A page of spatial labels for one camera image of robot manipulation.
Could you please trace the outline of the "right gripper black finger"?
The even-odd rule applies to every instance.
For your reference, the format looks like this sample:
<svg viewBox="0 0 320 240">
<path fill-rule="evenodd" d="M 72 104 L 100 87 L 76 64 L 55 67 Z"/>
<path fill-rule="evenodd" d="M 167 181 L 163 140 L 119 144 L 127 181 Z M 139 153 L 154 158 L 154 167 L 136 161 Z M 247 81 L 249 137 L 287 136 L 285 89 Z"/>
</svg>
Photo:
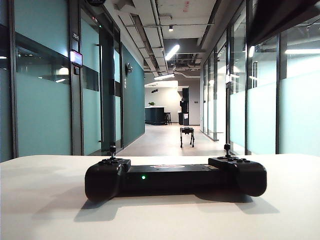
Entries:
<svg viewBox="0 0 320 240">
<path fill-rule="evenodd" d="M 255 46 L 319 14 L 318 0 L 259 0 L 248 28 L 247 45 Z"/>
</svg>

